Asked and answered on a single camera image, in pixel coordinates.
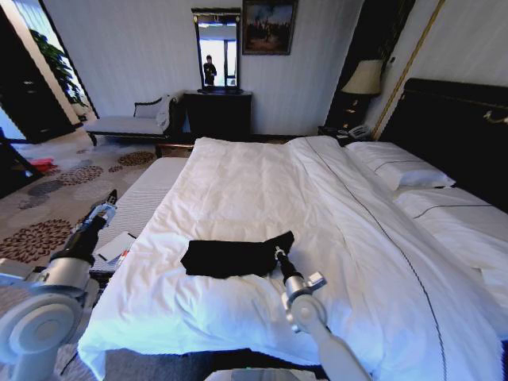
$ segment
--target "pillow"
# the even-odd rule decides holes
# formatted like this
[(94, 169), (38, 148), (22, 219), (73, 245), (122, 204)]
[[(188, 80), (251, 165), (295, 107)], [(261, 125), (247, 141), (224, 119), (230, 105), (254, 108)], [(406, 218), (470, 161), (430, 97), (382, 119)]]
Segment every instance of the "pillow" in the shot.
[(160, 109), (160, 101), (151, 105), (137, 103), (135, 106), (134, 117), (147, 117), (153, 119), (156, 117), (157, 112)]
[(479, 270), (508, 313), (508, 214), (458, 188), (408, 190), (394, 202), (456, 260)]
[(160, 102), (159, 112), (156, 115), (157, 125), (164, 131), (169, 126), (169, 95), (164, 95)]
[(359, 141), (346, 146), (376, 173), (392, 191), (399, 187), (450, 187), (445, 173), (395, 144)]

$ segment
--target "painting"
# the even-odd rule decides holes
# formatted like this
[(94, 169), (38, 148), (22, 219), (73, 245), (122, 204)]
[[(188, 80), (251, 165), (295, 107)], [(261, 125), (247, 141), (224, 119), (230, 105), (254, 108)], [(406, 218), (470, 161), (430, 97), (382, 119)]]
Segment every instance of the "painting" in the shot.
[(291, 53), (298, 0), (244, 0), (244, 54)]

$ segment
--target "black folded garment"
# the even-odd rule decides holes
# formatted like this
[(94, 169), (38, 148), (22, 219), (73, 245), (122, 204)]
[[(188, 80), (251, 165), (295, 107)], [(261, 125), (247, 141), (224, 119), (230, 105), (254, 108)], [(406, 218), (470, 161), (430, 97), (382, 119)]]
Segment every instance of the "black folded garment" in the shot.
[(248, 274), (265, 276), (277, 264), (276, 247), (287, 254), (293, 241), (291, 231), (265, 242), (190, 241), (180, 262), (187, 275), (219, 279)]

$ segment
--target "white duvet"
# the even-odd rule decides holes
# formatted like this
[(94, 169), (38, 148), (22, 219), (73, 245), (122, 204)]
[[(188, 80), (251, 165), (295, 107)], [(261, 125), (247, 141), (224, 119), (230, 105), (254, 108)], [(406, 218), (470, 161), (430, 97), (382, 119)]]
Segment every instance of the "white duvet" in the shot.
[(79, 342), (82, 360), (99, 379), (105, 351), (116, 348), (250, 348), (317, 364), (311, 338), (286, 321), (279, 270), (212, 279), (185, 275), (179, 262), (191, 239), (265, 241), (287, 230), (297, 269), (328, 280), (315, 296), (329, 328), (374, 379), (502, 379), (506, 321), (490, 295), (328, 137), (284, 145), (197, 140), (94, 308)]

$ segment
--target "paper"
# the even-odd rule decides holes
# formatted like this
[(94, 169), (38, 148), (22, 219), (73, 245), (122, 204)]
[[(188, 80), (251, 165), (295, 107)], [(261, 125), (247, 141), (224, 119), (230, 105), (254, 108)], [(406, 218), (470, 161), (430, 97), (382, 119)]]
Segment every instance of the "paper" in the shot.
[(111, 242), (96, 250), (95, 255), (101, 257), (106, 262), (110, 262), (120, 256), (125, 250), (129, 250), (135, 240), (135, 236), (129, 234), (129, 232), (121, 232)]

